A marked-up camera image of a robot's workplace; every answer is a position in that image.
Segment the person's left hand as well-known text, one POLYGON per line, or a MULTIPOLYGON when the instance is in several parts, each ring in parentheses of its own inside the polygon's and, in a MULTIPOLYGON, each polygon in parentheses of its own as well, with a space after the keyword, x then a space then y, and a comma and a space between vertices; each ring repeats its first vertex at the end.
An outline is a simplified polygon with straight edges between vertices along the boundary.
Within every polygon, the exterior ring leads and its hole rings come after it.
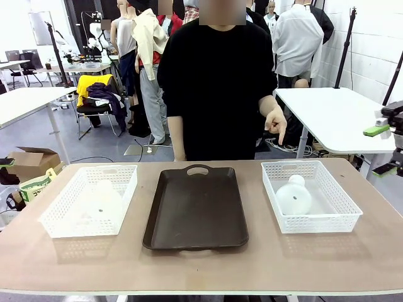
POLYGON ((266 117, 265 130, 272 134, 278 134, 278 144, 283 145, 286 129, 287 121, 283 111, 279 106, 276 106, 266 117))

